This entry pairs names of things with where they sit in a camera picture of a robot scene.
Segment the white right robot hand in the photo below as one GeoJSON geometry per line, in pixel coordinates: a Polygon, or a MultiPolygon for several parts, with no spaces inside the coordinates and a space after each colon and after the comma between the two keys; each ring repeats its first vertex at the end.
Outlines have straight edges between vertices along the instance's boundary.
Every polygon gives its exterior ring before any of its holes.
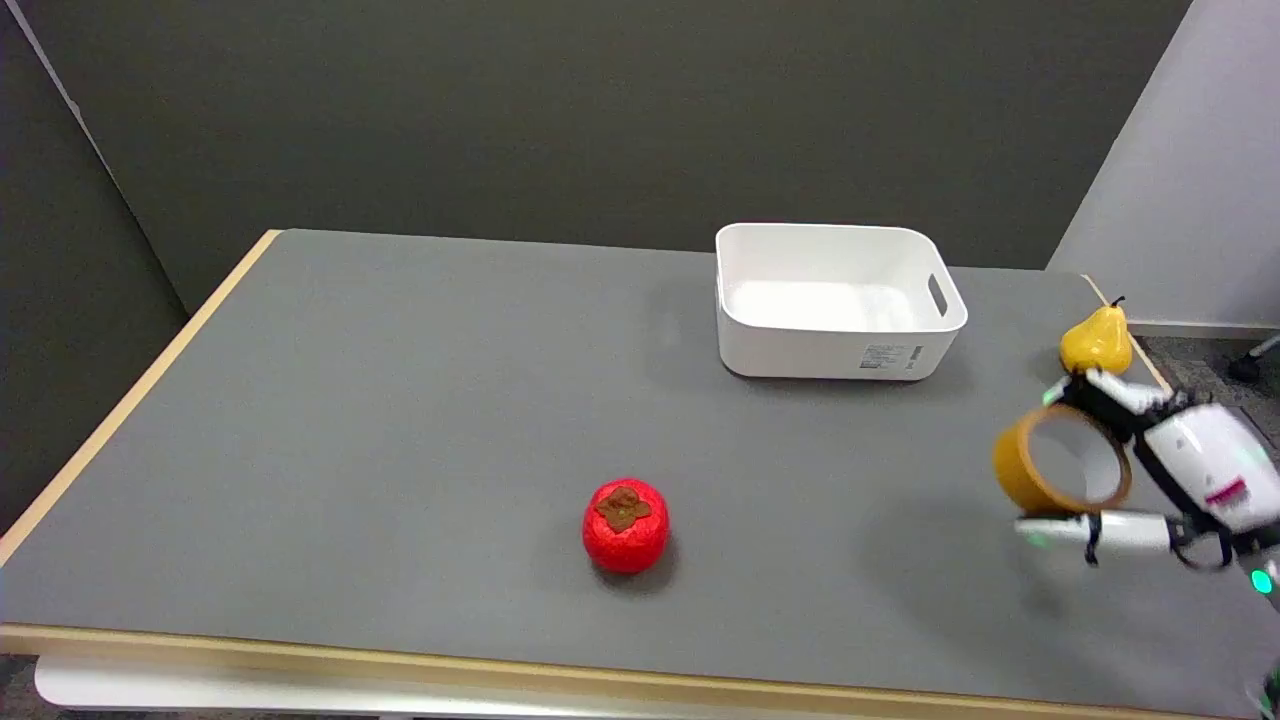
{"type": "Polygon", "coordinates": [[[1132,383],[1098,368],[1069,372],[995,441],[995,478],[1021,511],[1025,541],[1102,553],[1165,553],[1193,571],[1236,566],[1277,602],[1277,468],[1221,404],[1185,389],[1132,383]],[[1033,459],[1055,434],[1089,492],[1053,486],[1033,459]]]}

